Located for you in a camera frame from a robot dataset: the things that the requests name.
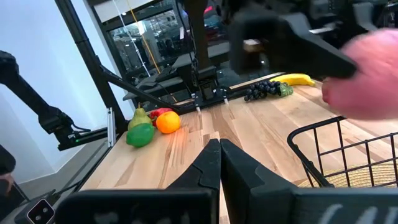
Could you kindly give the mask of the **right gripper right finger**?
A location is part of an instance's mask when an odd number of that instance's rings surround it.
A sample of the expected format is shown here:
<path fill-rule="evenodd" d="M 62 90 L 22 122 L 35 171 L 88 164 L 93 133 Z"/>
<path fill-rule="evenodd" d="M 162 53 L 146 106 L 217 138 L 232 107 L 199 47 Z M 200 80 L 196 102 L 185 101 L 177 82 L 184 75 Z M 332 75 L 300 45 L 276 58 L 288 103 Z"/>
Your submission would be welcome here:
<path fill-rule="evenodd" d="M 397 223 L 397 190 L 300 188 L 221 139 L 221 181 L 231 223 Z"/>

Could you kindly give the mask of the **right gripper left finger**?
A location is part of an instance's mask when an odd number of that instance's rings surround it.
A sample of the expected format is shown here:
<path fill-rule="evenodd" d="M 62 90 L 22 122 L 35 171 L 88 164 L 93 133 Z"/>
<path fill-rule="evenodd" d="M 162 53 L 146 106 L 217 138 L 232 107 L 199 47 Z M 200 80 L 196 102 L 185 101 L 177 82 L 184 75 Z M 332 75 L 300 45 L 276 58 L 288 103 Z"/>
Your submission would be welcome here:
<path fill-rule="evenodd" d="M 55 211 L 56 224 L 217 223 L 221 144 L 212 139 L 166 189 L 84 190 Z"/>

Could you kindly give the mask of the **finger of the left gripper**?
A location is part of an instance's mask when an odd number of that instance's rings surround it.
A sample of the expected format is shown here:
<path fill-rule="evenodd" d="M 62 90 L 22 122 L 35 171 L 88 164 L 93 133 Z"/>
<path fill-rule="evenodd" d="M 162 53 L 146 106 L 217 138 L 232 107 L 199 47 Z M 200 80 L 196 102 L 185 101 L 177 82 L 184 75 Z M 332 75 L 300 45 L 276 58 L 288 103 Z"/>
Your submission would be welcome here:
<path fill-rule="evenodd" d="M 284 39 L 279 68 L 284 72 L 306 73 L 313 77 L 349 78 L 356 64 L 340 50 L 310 32 L 303 14 L 282 16 Z"/>
<path fill-rule="evenodd" d="M 229 61 L 239 75 L 259 71 L 266 48 L 275 39 L 281 17 L 274 12 L 238 12 L 229 25 Z"/>

